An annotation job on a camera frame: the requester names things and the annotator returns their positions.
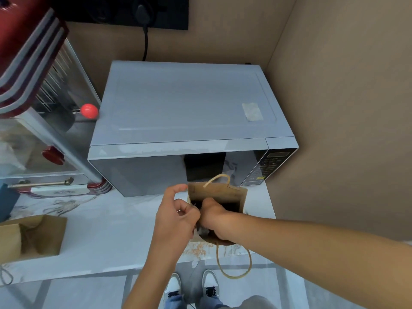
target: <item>white countertop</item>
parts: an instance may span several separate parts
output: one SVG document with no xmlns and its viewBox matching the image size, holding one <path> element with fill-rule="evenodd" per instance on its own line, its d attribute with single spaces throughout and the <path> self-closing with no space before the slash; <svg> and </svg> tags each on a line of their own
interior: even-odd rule
<svg viewBox="0 0 412 309">
<path fill-rule="evenodd" d="M 176 198 L 186 200 L 187 192 Z M 67 227 L 59 256 L 12 262 L 5 269 L 13 283 L 48 280 L 143 267 L 152 239 L 155 215 L 162 195 L 123 197 L 113 190 L 107 194 L 34 199 L 20 196 L 12 218 L 60 211 Z M 244 213 L 275 218 L 266 184 L 248 187 Z M 239 245 L 221 248 L 219 256 L 247 254 Z M 190 242 L 179 262 L 216 258 L 216 247 Z"/>
</svg>

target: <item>hand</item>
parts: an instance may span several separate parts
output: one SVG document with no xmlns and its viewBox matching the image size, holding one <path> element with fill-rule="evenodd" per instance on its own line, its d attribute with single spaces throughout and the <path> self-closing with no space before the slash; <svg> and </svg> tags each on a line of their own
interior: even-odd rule
<svg viewBox="0 0 412 309">
<path fill-rule="evenodd" d="M 182 199 L 175 200 L 176 193 L 187 189 L 186 184 L 177 184 L 164 192 L 156 214 L 149 254 L 155 251 L 155 254 L 162 254 L 162 258 L 167 257 L 177 262 L 193 237 L 200 212 L 197 207 Z"/>
<path fill-rule="evenodd" d="M 205 198 L 202 202 L 202 207 L 200 209 L 200 224 L 209 229 L 215 231 L 215 234 L 221 240 L 226 240 L 224 236 L 219 232 L 219 225 L 222 223 L 222 218 L 230 213 L 223 208 L 217 201 L 213 198 Z"/>
</svg>

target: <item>microwave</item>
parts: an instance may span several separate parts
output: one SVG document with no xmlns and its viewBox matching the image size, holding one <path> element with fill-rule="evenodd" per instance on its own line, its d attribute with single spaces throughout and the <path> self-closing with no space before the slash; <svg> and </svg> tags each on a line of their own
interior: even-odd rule
<svg viewBox="0 0 412 309">
<path fill-rule="evenodd" d="M 259 185 L 298 147 L 258 65 L 113 61 L 88 160 L 133 197 L 220 173 Z"/>
</svg>

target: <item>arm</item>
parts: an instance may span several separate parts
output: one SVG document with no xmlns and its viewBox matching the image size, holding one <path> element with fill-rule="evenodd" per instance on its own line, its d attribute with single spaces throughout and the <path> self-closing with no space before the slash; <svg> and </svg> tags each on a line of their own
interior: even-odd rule
<svg viewBox="0 0 412 309">
<path fill-rule="evenodd" d="M 412 308 L 412 248 L 376 235 L 226 211 L 212 198 L 200 223 L 366 308 Z"/>
<path fill-rule="evenodd" d="M 193 236 L 200 217 L 199 210 L 175 193 L 188 188 L 186 184 L 168 187 L 156 214 L 152 243 L 146 263 L 140 272 L 123 309 L 157 309 L 164 289 L 180 255 Z"/>
</svg>

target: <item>floor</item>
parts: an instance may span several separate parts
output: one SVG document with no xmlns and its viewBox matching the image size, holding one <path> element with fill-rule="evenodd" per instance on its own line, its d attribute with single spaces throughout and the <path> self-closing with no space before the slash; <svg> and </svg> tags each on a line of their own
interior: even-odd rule
<svg viewBox="0 0 412 309">
<path fill-rule="evenodd" d="M 299 283 L 301 279 L 295 280 L 298 276 L 258 254 L 252 254 L 252 261 L 249 274 L 238 280 L 226 278 L 216 259 L 177 264 L 186 302 L 195 307 L 202 293 L 203 271 L 212 269 L 219 281 L 220 300 L 230 307 L 239 306 L 250 296 L 261 295 L 278 309 L 361 309 L 311 282 Z M 237 276 L 249 267 L 249 257 L 225 257 L 220 264 L 228 275 Z M 0 303 L 10 309 L 120 309 L 139 272 L 125 270 L 6 286 L 0 288 Z"/>
</svg>

